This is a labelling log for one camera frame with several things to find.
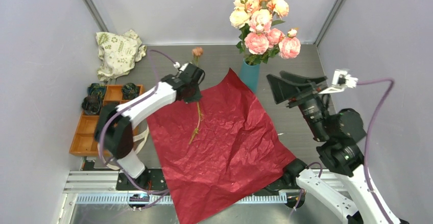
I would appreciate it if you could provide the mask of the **pink rose stem large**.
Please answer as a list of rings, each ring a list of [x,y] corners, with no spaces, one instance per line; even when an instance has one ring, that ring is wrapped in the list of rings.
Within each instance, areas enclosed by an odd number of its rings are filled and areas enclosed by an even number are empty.
[[[267,39],[269,41],[268,50],[273,54],[278,55],[283,59],[296,58],[301,49],[300,40],[296,37],[298,33],[297,28],[292,28],[287,34],[277,28],[271,29],[267,33]]]

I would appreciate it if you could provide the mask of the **cream printed ribbon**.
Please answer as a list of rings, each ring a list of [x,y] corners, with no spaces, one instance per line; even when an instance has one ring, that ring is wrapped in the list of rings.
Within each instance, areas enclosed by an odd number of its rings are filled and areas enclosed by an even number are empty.
[[[121,159],[117,159],[115,156],[112,155],[111,152],[108,152],[110,158],[106,159],[105,157],[102,157],[99,160],[99,168],[100,169],[109,168],[112,170],[127,171],[128,173],[131,173],[133,177],[136,177],[137,175],[141,174],[144,171],[145,165],[139,159],[138,153],[144,147],[148,135],[149,135],[149,127],[147,127],[142,133],[138,135],[134,135],[132,137],[133,139],[132,149],[129,151],[129,153],[127,153],[125,157]]]

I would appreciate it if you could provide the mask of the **pink flower bouquet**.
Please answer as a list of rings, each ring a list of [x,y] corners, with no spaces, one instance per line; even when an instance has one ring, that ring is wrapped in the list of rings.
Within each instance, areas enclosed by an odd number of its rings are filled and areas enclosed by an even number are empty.
[[[252,14],[248,25],[250,33],[246,35],[244,43],[249,52],[249,62],[252,63],[253,57],[257,58],[269,49],[267,33],[272,26],[272,14],[268,9],[257,10]]]

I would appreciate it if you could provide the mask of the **dark red wrapping paper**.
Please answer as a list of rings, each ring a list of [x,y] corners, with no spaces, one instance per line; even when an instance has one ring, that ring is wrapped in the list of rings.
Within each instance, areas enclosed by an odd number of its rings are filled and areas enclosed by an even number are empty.
[[[295,159],[232,69],[199,102],[167,105],[147,123],[180,223],[203,221],[261,190]]]

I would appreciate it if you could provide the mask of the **cream white rose stem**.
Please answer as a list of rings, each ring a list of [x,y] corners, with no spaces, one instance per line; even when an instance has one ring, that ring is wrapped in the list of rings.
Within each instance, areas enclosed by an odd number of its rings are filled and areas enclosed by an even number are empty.
[[[231,26],[240,30],[240,43],[236,46],[239,48],[241,53],[244,53],[244,57],[247,56],[245,38],[250,33],[249,21],[252,16],[251,6],[253,6],[254,0],[235,0],[234,10],[229,16]]]

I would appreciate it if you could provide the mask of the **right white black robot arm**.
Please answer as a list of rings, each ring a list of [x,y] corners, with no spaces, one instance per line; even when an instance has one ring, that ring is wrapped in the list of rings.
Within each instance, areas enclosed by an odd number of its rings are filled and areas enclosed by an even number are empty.
[[[343,185],[343,192],[300,159],[284,168],[284,184],[313,195],[342,223],[403,223],[370,176],[367,150],[358,146],[361,140],[369,141],[372,124],[365,126],[361,115],[351,108],[329,112],[330,95],[355,88],[359,80],[344,69],[335,70],[330,85],[325,76],[308,78],[286,71],[278,76],[269,74],[267,80],[275,103],[299,108],[314,141],[320,143],[316,148],[320,161]]]

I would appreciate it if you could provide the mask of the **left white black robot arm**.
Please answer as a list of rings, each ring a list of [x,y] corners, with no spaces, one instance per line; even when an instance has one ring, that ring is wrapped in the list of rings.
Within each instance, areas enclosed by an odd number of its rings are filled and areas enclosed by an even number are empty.
[[[201,99],[199,85],[205,71],[192,63],[177,67],[176,74],[163,77],[156,86],[137,98],[115,106],[105,105],[94,131],[100,156],[108,151],[120,169],[129,176],[129,183],[142,190],[149,183],[146,166],[133,148],[133,130],[157,110],[176,101],[198,102]]]

